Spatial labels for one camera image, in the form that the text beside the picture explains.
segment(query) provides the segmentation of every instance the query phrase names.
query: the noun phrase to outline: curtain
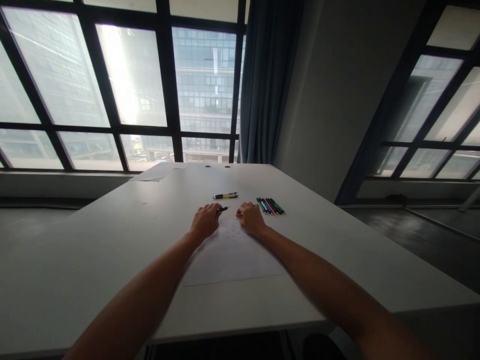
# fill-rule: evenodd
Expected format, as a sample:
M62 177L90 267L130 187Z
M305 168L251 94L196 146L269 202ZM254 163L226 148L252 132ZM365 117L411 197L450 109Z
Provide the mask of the curtain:
M292 75L303 0L252 0L240 103L239 163L271 164Z

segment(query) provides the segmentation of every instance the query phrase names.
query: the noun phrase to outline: pencil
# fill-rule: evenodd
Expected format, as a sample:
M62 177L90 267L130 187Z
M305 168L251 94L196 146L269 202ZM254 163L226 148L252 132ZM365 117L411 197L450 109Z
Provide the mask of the pencil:
M270 212L270 215L274 215L275 216L275 213L272 211L272 209L270 208L269 206L269 203L263 198L261 197L260 199L263 200L263 202L265 203L265 206L267 207L268 211Z
M274 204L274 202L272 201L272 199L270 199L269 197L266 197L265 200L268 202L268 204L270 205L270 207L273 209L273 211L276 212L277 215L280 215L280 214L281 214L280 209L275 206L275 204Z
M271 197L270 197L270 200L273 201L273 203L280 209L280 211L281 211L283 214L287 215L287 213L285 212L285 210L283 210L283 209L280 207L280 205L279 205L275 200L273 200Z
M262 202L259 200L258 197L256 198L256 202L258 203L258 205L260 205L261 210L263 211L263 213L266 214L267 211L265 210L264 206L262 205Z
M268 203L270 204L270 206L275 210L275 212L278 214L278 215L281 215L282 214L282 211L279 209L279 207L277 205L275 205L275 203L273 202L272 198L271 197L267 197L266 200L268 201Z
M270 209L267 207L267 204L265 204L265 200L261 197L258 197L258 200L260 200L260 204L263 206L263 208L265 209L265 214L270 214Z

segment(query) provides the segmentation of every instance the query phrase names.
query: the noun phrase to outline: wall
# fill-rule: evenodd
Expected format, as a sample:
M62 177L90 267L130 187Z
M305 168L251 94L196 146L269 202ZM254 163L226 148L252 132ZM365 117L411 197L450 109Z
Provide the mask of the wall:
M333 202L425 1L320 3L305 4L273 164Z
M1 172L0 197L98 199L131 174Z
M384 199L388 195L403 194L409 199L466 200L479 183L437 181L383 181L367 179L361 185L358 199Z

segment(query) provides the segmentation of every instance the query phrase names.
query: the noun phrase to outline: window frame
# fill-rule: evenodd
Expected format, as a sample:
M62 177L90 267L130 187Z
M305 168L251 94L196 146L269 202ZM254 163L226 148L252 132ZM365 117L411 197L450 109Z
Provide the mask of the window frame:
M105 105L105 110L110 124L110 127L54 124L13 35L10 31L0 31L0 42L5 48L8 58L10 59L13 68L20 79L20 82L23 85L36 114L38 115L38 118L40 119L40 124L0 122L0 129L45 131L63 166L63 169L15 168L11 166L7 157L0 149L0 163L3 165L3 168L0 168L0 172L41 171L56 173L75 172L138 174L140 171L130 171L129 169L120 135L171 137L174 159L176 162L184 161L182 138L226 139L230 140L228 162L233 163L235 143L236 140L239 139L239 135L236 134L236 128L240 91L242 44L244 35L247 33L247 25L245 24L246 0L238 0L236 22L224 22L170 15L169 0L156 0L156 13L86 5L82 0L73 0L73 2L55 0L0 0L0 7L54 11L58 13L75 14L78 16L88 53L93 65L93 71L98 82L98 87L100 89L100 94ZM112 85L109 80L107 66L97 34L97 24L155 31L167 126L127 125L120 122ZM230 133L181 131L172 27L236 34ZM0 29L9 29L5 16L1 10ZM59 132L112 134L115 140L118 155L120 156L120 162L123 170L111 171L74 169L64 144L60 140Z
M473 177L480 171L480 159L473 169L462 179L458 178L437 178L444 166L452 158L456 151L480 151L480 146L462 145L470 132L480 122L480 102L472 116L467 120L461 130L458 132L453 141L432 141L425 140L431 128L440 117L444 109L454 97L455 93L462 85L465 78L469 75L474 67L480 67L480 36L470 50L461 50L447 47L427 45L430 35L435 29L438 20L442 16L448 5L471 8L480 10L480 3L472 3L471 1L437 1L430 0L425 5L423 12L417 22L417 25L410 37L405 51L395 69L395 73L388 84L381 103L372 120L373 124L388 122L392 115L392 109L395 108L400 93L405 87L417 61L422 55L430 55L442 58L461 59L463 62L456 74L453 76L448 86L445 88L438 101L428 114L425 122L420 127L418 133L412 142L404 141L381 141L380 147L402 147L407 148L406 153L396 166L390 177L367 175L366 179L375 179L381 181L434 181L434 182L478 182ZM414 157L418 149L439 149L448 150L449 153L439 164L437 169L427 178L401 177L403 171Z

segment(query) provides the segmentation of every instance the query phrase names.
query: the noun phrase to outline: white paper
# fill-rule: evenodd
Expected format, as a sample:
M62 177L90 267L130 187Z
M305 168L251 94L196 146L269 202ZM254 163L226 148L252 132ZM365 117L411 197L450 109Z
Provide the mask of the white paper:
M188 162L160 162L148 170L134 176L130 181L160 181L175 169L185 169Z
M286 274L279 260L248 235L238 220L220 223L192 255L184 286Z

